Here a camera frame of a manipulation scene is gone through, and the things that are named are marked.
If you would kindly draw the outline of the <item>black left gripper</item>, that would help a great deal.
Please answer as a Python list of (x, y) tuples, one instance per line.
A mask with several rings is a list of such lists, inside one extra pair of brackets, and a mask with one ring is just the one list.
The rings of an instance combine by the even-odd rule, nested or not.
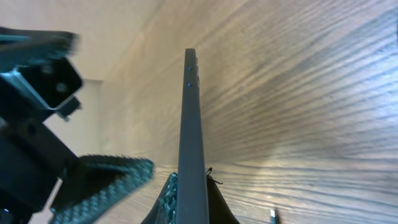
[(1, 222), (28, 223), (79, 162), (45, 125), (80, 107), (83, 82), (68, 61), (76, 35), (1, 29)]

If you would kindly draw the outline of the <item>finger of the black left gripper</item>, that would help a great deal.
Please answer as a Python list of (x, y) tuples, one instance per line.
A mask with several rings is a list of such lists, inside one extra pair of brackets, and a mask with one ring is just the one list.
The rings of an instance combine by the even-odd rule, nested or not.
[(54, 198), (50, 223), (94, 223), (148, 183), (154, 173), (154, 163), (143, 158), (88, 155), (81, 156), (80, 162)]

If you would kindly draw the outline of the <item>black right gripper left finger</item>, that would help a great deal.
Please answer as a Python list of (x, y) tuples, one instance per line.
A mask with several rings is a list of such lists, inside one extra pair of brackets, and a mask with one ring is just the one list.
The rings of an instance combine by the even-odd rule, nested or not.
[(176, 224), (177, 193), (178, 174), (173, 172), (141, 224)]

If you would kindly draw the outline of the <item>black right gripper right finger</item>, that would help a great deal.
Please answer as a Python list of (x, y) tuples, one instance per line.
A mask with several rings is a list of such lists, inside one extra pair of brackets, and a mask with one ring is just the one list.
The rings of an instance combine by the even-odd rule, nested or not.
[(206, 172), (210, 224), (239, 224), (218, 188), (223, 183), (212, 178), (212, 170), (210, 167)]

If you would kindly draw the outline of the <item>blue Galaxy smartphone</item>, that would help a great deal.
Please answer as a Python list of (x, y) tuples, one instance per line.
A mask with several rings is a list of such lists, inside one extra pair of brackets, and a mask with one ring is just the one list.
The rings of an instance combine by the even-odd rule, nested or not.
[(176, 219), (180, 224), (210, 222), (195, 49), (185, 50)]

